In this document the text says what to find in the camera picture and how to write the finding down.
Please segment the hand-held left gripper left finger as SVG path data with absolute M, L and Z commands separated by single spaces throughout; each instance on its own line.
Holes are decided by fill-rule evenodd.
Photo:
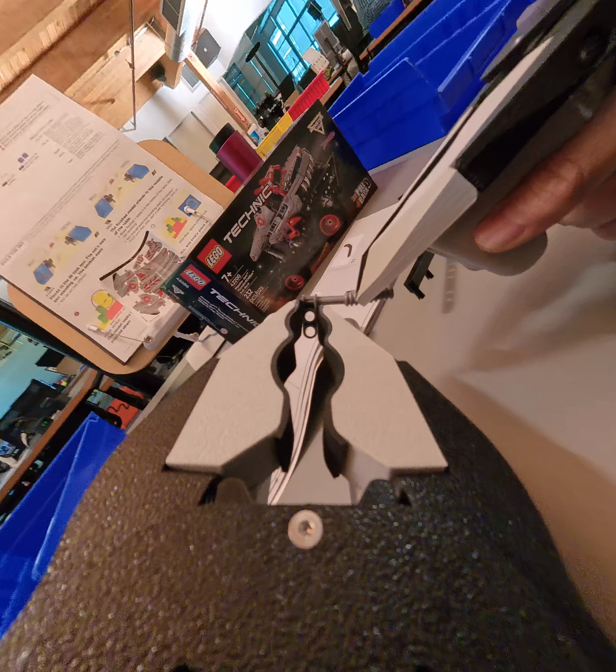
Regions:
M 165 467 L 268 486 L 280 501 L 298 464 L 309 424 L 306 361 L 295 354 L 298 303 L 268 317 L 216 361 Z

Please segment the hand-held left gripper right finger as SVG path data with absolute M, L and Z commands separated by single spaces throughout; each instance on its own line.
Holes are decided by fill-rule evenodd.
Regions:
M 332 308 L 321 308 L 325 401 L 323 452 L 358 503 L 373 481 L 442 473 L 447 459 L 394 357 Z

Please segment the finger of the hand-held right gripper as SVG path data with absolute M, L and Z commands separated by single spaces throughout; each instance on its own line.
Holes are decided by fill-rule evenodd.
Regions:
M 424 251 L 502 276 L 539 260 L 545 234 L 505 253 L 482 251 L 473 235 L 552 151 L 543 127 L 559 105 L 545 66 L 558 47 L 558 38 L 544 39 L 464 113 L 367 249 L 356 287 L 362 303 L 391 287 Z

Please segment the toy shock absorber with spring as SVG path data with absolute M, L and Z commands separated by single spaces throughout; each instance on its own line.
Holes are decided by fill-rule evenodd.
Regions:
M 394 297 L 393 288 L 389 287 L 380 292 L 377 297 L 368 303 L 358 299 L 357 290 L 347 290 L 340 294 L 324 294 L 315 291 L 312 295 L 302 295 L 298 304 L 303 309 L 302 329 L 305 337 L 317 336 L 320 325 L 319 309 L 337 307 L 337 315 L 352 324 L 358 331 L 368 335 L 387 300 Z

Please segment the white desk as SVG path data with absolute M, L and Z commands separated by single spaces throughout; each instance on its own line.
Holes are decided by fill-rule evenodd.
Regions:
M 404 286 L 372 327 L 488 436 L 545 517 L 569 574 L 616 645 L 616 241 L 556 227 L 529 271 L 447 260 L 417 299 Z

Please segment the person's right hand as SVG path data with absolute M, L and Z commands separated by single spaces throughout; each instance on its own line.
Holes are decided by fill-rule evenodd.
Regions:
M 616 240 L 616 88 L 585 128 L 538 164 L 474 233 L 488 253 L 503 253 L 552 226 Z

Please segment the black toy brick piece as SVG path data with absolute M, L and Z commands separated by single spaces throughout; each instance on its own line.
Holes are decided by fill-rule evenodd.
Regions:
M 419 300 L 425 298 L 424 292 L 421 290 L 421 283 L 425 279 L 432 279 L 433 273 L 430 272 L 430 264 L 434 258 L 434 254 L 430 251 L 424 251 L 413 264 L 410 273 L 404 281 L 405 289 L 416 296 Z

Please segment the grey toy beam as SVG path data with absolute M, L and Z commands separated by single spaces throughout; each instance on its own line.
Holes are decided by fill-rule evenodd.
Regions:
M 457 280 L 459 265 L 454 260 L 447 260 L 444 274 L 444 290 L 442 298 L 442 314 L 450 314 L 456 305 Z

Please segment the black toy set box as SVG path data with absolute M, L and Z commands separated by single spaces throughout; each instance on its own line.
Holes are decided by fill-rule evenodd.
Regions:
M 235 343 L 303 293 L 376 191 L 316 101 L 162 289 Z

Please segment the yellow plastic bin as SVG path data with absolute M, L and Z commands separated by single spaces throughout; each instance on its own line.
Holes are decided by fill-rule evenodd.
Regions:
M 266 156 L 278 144 L 286 132 L 292 127 L 294 120 L 287 112 L 279 120 L 279 122 L 266 134 L 266 136 L 259 142 L 256 147 L 257 154 L 265 159 Z

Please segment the red plastic bin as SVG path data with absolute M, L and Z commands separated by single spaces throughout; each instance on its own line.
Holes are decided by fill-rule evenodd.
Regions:
M 305 113 L 313 103 L 320 101 L 329 92 L 330 84 L 325 72 L 320 71 L 308 86 L 299 95 L 296 101 L 288 108 L 287 114 L 295 122 Z

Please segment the maroon tumbler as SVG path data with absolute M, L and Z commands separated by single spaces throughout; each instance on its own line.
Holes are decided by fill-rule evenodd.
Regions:
M 216 156 L 242 184 L 245 184 L 262 166 L 263 160 L 238 131 L 223 142 Z

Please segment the wooden display board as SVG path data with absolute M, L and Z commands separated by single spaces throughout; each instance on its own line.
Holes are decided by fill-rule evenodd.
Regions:
M 162 140 L 144 140 L 139 146 L 222 208 L 228 207 L 232 202 L 233 192 L 197 167 L 176 148 Z M 127 363 L 122 364 L 97 343 L 78 332 L 69 323 L 52 315 L 41 304 L 17 288 L 9 287 L 9 298 L 18 322 L 13 326 L 14 330 L 112 378 L 135 374 L 147 367 L 187 318 L 187 311 L 181 309 L 174 323 L 170 324 L 170 330 L 162 334 L 154 349 L 145 349 L 141 346 Z

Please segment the printed instruction sheet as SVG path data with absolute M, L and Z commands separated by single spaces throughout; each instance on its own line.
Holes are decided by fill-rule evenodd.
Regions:
M 163 286 L 224 209 L 35 75 L 0 105 L 0 276 L 119 364 L 184 315 Z

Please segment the black hanging speaker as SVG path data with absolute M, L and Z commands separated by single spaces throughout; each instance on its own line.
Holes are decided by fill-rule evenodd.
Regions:
M 208 29 L 198 29 L 194 34 L 192 52 L 205 68 L 209 68 L 219 57 L 220 49 L 221 47 L 219 43 L 214 39 Z

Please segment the white board bracket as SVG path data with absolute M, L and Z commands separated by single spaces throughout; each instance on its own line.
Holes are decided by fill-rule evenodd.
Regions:
M 189 349 L 184 360 L 186 360 L 186 364 L 193 371 L 197 371 L 209 362 L 212 357 L 215 357 L 220 348 L 226 343 L 223 336 L 209 326 L 206 326 L 198 335 L 194 332 L 187 334 L 177 331 L 174 337 L 188 342 Z

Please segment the silver ventilation duct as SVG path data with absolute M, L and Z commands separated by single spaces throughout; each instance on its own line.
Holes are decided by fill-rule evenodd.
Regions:
M 189 10 L 187 1 L 161 1 L 160 15 L 166 21 L 165 53 L 174 62 L 180 63 L 187 55 L 187 29 Z

